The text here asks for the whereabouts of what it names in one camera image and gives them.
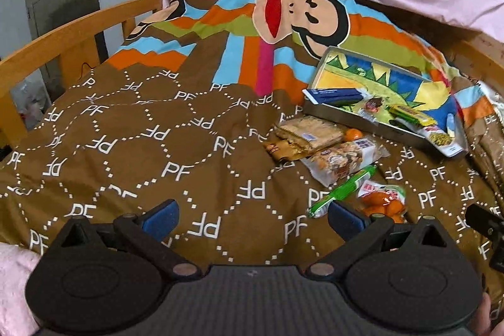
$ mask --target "door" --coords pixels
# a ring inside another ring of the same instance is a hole
[[[98,0],[25,0],[33,39],[53,29],[100,9]],[[108,58],[103,32],[95,35],[100,62]],[[47,92],[55,101],[65,91],[57,58],[40,68]]]

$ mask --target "red monkey mouth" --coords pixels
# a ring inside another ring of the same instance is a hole
[[[268,29],[273,38],[276,38],[282,17],[282,0],[266,0],[264,13]]]

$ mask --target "orange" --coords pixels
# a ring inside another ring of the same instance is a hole
[[[398,199],[393,199],[390,204],[387,205],[387,215],[391,217],[394,214],[399,214],[404,209],[404,205]]]
[[[394,214],[391,216],[391,218],[394,220],[396,224],[403,224],[404,223],[404,218],[401,216],[401,214]]]
[[[357,140],[357,138],[362,138],[364,135],[362,131],[357,130],[356,128],[349,128],[345,133],[345,141],[353,141]]]
[[[368,217],[370,217],[371,214],[385,214],[385,207],[382,205],[373,205],[372,207],[364,208],[362,212]]]
[[[371,205],[387,205],[389,203],[389,194],[383,191],[375,191],[366,194],[361,201],[370,207]]]

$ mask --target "bag of oranges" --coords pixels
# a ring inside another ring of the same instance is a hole
[[[399,185],[382,185],[371,180],[364,182],[357,194],[362,204],[361,212],[385,214],[396,223],[404,223],[406,193]]]

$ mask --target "wooden bed frame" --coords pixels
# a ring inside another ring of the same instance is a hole
[[[501,43],[411,12],[376,4],[372,7],[385,12],[399,27],[427,39],[463,73],[486,81],[504,94]],[[28,135],[9,92],[14,85],[58,57],[63,86],[69,87],[82,76],[84,63],[92,68],[100,64],[95,34],[121,24],[126,38],[136,26],[136,16],[160,9],[162,0],[130,0],[99,10],[46,33],[0,61],[0,146],[9,144],[14,148]]]

